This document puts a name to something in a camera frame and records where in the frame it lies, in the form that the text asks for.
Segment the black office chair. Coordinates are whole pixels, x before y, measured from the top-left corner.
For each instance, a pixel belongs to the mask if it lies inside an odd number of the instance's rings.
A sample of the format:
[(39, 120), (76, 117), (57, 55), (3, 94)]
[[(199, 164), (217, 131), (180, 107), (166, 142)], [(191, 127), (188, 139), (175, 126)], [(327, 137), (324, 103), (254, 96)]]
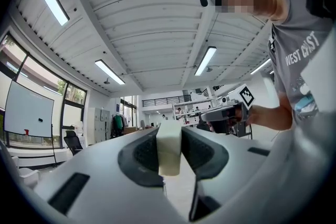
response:
[(83, 150), (79, 137), (73, 130), (66, 130), (66, 136), (64, 137), (64, 141), (73, 156)]

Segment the grey lockers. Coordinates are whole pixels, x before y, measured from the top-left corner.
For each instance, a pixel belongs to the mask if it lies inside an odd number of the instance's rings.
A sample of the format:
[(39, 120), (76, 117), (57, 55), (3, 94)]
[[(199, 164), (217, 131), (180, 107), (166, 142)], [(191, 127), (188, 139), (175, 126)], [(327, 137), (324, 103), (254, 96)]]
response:
[(87, 141), (93, 145), (110, 138), (110, 112), (100, 108), (89, 108), (87, 114)]

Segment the large black-framed window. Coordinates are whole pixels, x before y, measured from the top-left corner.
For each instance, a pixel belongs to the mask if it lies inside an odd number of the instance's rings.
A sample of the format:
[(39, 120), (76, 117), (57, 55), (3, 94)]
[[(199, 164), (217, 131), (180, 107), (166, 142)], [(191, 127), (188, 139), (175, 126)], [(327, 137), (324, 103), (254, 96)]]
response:
[[(6, 100), (12, 81), (54, 101), (53, 137), (24, 136), (3, 130)], [(11, 34), (6, 34), (0, 41), (0, 140), (6, 145), (61, 148), (65, 129), (83, 122), (86, 93), (36, 61)]]

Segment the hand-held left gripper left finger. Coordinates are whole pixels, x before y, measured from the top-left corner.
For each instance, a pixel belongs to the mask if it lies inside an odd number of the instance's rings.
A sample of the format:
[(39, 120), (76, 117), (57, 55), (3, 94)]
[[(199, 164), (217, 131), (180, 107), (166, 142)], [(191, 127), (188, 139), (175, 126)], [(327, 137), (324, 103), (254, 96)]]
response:
[(62, 214), (66, 220), (75, 224), (184, 224), (163, 187), (136, 184), (118, 164), (118, 154), (125, 146), (157, 131), (138, 131), (85, 148), (45, 176), (35, 194), (50, 204), (72, 176), (86, 175), (88, 181)]

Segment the white foam block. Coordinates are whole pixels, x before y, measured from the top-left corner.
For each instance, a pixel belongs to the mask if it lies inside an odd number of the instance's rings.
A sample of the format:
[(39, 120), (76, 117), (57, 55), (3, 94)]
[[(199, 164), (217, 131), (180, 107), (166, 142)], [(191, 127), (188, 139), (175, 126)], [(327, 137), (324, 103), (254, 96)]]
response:
[(181, 163), (182, 126), (176, 120), (161, 123), (156, 134), (160, 176), (177, 176)]

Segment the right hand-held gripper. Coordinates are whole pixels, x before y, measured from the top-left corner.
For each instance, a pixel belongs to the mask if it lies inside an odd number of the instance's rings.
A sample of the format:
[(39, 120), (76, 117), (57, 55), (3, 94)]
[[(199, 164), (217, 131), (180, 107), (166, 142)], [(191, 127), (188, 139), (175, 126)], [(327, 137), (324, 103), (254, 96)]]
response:
[(242, 84), (222, 98), (226, 106), (202, 113), (201, 119), (205, 122), (225, 120), (224, 133), (227, 135), (252, 136), (252, 127), (246, 130), (246, 121), (254, 101), (255, 97), (247, 84)]

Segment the person's right forearm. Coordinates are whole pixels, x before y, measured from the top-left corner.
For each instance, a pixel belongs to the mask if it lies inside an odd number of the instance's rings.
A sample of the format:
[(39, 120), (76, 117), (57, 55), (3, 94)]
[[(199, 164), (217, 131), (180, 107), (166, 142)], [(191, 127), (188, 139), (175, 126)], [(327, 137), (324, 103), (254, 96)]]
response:
[(289, 130), (292, 126), (292, 109), (285, 93), (279, 92), (279, 105), (266, 108), (253, 105), (248, 113), (246, 125), (256, 124), (276, 131)]

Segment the white board on stand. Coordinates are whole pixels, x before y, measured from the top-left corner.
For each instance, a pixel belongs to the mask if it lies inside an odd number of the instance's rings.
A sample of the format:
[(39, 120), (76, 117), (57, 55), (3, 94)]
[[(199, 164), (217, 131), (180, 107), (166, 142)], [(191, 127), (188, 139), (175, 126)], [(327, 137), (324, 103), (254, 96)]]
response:
[(12, 81), (6, 99), (3, 130), (24, 137), (53, 138), (54, 100)]

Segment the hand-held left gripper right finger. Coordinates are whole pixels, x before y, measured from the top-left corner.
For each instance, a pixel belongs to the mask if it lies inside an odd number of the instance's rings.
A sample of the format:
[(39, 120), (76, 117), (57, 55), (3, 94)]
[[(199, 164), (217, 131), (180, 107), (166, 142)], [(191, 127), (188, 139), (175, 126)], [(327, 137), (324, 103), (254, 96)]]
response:
[(184, 127), (182, 153), (196, 176), (189, 221), (271, 224), (272, 145)]

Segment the clothes rack with green jacket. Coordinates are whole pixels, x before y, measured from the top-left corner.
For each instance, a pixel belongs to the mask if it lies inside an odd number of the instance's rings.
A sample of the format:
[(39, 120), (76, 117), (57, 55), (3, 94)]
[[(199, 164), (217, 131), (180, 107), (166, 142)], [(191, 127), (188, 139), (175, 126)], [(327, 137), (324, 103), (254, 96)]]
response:
[(117, 113), (112, 117), (112, 136), (119, 137), (123, 135), (127, 122), (124, 115)]

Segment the person's grey printed t-shirt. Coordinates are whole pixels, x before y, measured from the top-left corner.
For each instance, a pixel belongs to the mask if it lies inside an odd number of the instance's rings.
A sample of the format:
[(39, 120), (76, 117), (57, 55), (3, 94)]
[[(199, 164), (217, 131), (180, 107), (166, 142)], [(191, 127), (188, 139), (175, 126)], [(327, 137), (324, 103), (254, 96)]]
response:
[(318, 112), (301, 72), (327, 38), (332, 21), (310, 14), (306, 0), (286, 2), (288, 15), (283, 20), (272, 21), (268, 49), (275, 71), (276, 91), (287, 95), (292, 109), (292, 124), (300, 124)]

